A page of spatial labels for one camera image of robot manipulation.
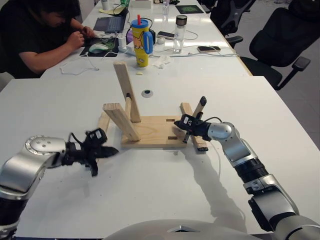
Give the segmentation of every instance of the red straw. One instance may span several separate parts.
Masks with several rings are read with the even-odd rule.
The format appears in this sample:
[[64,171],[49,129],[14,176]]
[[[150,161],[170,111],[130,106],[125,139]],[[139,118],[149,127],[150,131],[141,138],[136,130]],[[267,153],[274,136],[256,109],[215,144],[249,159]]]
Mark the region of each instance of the red straw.
[[141,16],[138,14],[138,25],[141,25]]

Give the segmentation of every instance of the man's hand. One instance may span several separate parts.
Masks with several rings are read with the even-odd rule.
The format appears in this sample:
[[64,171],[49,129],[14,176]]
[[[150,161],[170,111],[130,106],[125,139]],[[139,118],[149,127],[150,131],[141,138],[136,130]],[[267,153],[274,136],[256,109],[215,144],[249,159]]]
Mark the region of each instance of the man's hand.
[[94,38],[96,36],[95,32],[88,26],[82,28],[81,33],[87,38]]
[[75,51],[83,47],[85,44],[85,39],[79,31],[75,31],[68,37],[66,43],[72,48],[73,51]]

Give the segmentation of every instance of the smartphone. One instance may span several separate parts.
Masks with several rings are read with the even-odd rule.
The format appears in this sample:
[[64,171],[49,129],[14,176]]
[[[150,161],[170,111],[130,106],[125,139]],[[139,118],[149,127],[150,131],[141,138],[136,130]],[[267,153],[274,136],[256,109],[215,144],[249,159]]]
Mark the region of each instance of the smartphone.
[[165,31],[158,32],[158,34],[156,36],[157,37],[164,37],[165,39],[169,39],[169,40],[175,39],[175,35],[173,33],[165,32]]
[[196,49],[199,53],[220,52],[221,50],[218,46],[198,46]]

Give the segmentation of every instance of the yellow cup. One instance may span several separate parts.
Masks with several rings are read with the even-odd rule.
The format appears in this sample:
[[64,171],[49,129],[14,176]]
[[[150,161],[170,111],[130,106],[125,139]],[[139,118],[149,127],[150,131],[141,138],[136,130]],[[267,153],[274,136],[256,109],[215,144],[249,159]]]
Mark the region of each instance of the yellow cup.
[[152,53],[154,46],[152,34],[149,32],[149,23],[141,19],[141,24],[138,25],[138,20],[135,19],[131,26],[136,62],[139,67],[146,67],[148,66],[148,54]]

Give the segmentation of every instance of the person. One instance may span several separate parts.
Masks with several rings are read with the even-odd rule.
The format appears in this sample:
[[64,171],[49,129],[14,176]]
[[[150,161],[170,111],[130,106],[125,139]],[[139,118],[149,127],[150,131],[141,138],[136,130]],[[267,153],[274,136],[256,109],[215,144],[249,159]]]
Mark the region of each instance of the person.
[[74,17],[79,0],[9,0],[0,10],[6,71],[16,79],[39,78],[93,38]]

